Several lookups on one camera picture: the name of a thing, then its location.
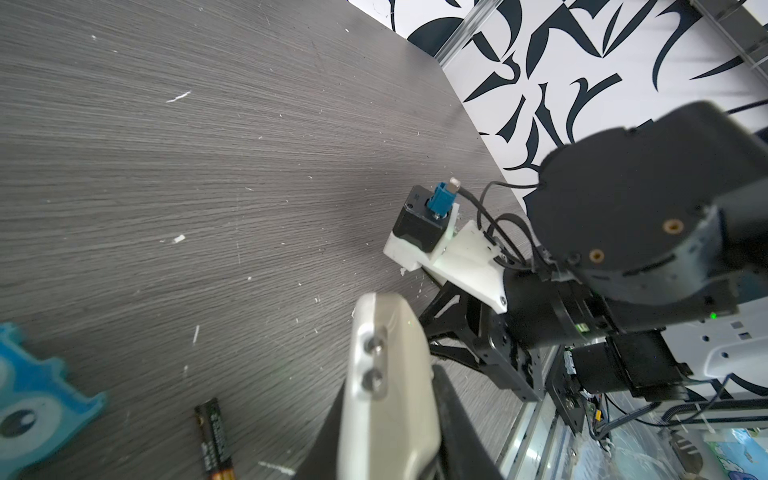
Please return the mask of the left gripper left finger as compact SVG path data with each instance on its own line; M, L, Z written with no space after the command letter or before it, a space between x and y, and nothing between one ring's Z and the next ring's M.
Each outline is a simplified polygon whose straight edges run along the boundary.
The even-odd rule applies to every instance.
M294 480L336 480L341 421L346 384L342 383L309 452Z

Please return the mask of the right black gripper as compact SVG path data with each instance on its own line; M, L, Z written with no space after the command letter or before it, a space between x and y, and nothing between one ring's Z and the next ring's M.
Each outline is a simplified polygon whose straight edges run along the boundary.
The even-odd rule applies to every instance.
M610 334L607 305L574 280L544 281L533 273L506 271L503 285L503 313L448 282L419 321L432 355L484 374L522 401L539 401L545 377L541 350Z

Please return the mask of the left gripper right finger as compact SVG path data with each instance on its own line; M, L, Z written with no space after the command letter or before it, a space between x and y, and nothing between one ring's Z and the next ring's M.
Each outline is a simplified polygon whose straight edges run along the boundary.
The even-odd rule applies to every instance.
M502 476L482 445L446 371L433 367L440 425L436 479L489 480Z

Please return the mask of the white remote control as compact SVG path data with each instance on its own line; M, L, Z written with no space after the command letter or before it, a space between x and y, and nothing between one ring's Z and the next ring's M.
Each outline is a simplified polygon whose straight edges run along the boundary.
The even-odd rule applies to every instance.
M432 479L441 429L428 342L407 300L361 296L352 315L336 474Z

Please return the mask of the black AAA battery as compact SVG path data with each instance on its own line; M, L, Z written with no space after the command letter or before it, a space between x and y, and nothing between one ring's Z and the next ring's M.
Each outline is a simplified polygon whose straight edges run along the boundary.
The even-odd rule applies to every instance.
M194 408L200 433L200 447L206 478L235 480L232 454L228 446L218 399L210 398Z

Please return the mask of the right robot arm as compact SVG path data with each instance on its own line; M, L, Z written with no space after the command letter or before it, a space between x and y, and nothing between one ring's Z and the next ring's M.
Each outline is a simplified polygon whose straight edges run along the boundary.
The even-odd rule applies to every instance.
M525 199L540 248L497 314L455 284L422 314L433 355L536 401L538 348L567 345L549 391L676 399L692 365L663 331L731 315L767 277L767 135L707 102L551 152Z

